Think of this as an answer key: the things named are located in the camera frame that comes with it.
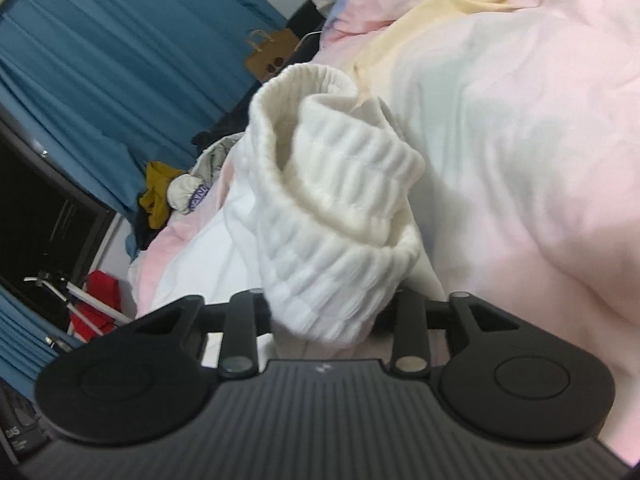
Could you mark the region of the white sweatpants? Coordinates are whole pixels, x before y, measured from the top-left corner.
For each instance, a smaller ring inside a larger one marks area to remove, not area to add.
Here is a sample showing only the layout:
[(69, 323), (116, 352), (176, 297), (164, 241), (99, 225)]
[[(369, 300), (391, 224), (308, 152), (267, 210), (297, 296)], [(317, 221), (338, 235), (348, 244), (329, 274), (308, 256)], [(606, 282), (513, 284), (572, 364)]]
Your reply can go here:
[(381, 100), (336, 68), (288, 67), (250, 102), (218, 209), (169, 261), (152, 308), (259, 288), (278, 356), (354, 356), (398, 287), (444, 296), (409, 204), (424, 169)]

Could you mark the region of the white crumpled clothes pile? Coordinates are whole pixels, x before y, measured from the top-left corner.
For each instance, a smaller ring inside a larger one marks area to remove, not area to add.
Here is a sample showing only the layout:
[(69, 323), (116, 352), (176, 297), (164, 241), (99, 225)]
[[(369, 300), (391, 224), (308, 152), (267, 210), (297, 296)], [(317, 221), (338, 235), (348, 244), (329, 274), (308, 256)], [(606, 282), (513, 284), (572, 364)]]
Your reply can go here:
[(190, 214), (196, 209), (218, 181), (224, 162), (242, 136), (242, 132), (237, 132), (214, 142), (188, 172), (169, 183), (166, 197), (171, 209), (180, 214)]

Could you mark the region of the white tripod stand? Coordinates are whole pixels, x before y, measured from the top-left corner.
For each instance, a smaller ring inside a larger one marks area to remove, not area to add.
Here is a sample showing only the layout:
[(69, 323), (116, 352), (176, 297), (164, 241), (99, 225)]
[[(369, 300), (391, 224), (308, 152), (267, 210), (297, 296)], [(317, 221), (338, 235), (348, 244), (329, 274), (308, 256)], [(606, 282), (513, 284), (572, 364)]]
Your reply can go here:
[(132, 322), (132, 318), (126, 314), (108, 306), (105, 302), (90, 295), (65, 278), (60, 279), (61, 285), (52, 283), (52, 278), (53, 275), (50, 273), (39, 272), (37, 276), (26, 276), (26, 278), (23, 278), (23, 281), (25, 283), (34, 283), (37, 287), (47, 289), (55, 297), (58, 297), (66, 309), (69, 310), (71, 314), (76, 315), (96, 336), (103, 336), (104, 331), (101, 330), (96, 323), (93, 323), (85, 313), (82, 313), (81, 310), (75, 306), (74, 301), (80, 302), (81, 304), (88, 304), (88, 306), (94, 310), (107, 316), (117, 326), (123, 326)]

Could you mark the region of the mustard yellow garment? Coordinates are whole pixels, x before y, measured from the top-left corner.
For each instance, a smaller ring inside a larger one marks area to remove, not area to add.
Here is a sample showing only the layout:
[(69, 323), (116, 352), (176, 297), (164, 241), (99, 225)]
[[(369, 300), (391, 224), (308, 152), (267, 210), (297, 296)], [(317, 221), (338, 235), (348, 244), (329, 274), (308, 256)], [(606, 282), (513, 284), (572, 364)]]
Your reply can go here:
[(149, 227), (159, 230), (170, 215), (167, 192), (175, 178), (184, 174), (183, 170), (171, 167), (163, 162), (148, 162), (145, 169), (145, 191), (138, 203), (148, 215)]

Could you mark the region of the dark window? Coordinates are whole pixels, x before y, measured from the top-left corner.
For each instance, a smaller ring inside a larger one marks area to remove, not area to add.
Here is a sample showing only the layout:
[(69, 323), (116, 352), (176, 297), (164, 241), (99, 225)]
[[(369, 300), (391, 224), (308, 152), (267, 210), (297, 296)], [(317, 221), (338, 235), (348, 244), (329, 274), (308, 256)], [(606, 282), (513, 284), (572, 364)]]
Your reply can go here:
[(1, 111), (1, 286), (32, 312), (66, 329), (70, 311), (33, 281), (81, 285), (114, 211), (72, 182)]

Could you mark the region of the pastel pink blue duvet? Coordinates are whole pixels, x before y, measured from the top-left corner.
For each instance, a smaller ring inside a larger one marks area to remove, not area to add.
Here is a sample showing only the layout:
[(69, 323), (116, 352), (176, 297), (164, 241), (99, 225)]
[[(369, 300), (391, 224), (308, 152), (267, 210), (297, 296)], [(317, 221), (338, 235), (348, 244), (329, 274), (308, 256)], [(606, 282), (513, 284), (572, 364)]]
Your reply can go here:
[[(424, 159), (409, 204), (442, 298), (465, 290), (605, 362), (602, 437), (636, 462), (639, 0), (312, 1), (328, 19), (308, 64), (381, 100)], [(140, 314), (223, 174), (132, 267)]]

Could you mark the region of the brown paper bag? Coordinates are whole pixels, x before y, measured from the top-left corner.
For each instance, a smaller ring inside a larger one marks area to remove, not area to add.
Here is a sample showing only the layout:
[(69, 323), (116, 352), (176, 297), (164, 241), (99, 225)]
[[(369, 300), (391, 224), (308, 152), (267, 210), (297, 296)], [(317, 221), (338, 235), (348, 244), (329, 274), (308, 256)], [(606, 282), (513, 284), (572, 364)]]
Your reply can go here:
[(276, 76), (292, 58), (299, 39), (288, 28), (272, 32), (255, 29), (248, 34), (246, 42), (252, 52), (245, 59), (244, 66), (263, 84)]

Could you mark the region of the blue curtain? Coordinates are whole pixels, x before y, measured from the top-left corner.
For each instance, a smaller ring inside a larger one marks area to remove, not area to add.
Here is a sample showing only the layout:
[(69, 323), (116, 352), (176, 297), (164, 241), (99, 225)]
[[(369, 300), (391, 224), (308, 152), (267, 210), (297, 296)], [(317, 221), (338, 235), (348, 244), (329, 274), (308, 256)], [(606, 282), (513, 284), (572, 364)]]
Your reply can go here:
[(254, 86), (248, 34), (284, 25), (267, 0), (4, 0), (1, 104), (133, 219), (148, 163), (188, 166), (192, 138)]

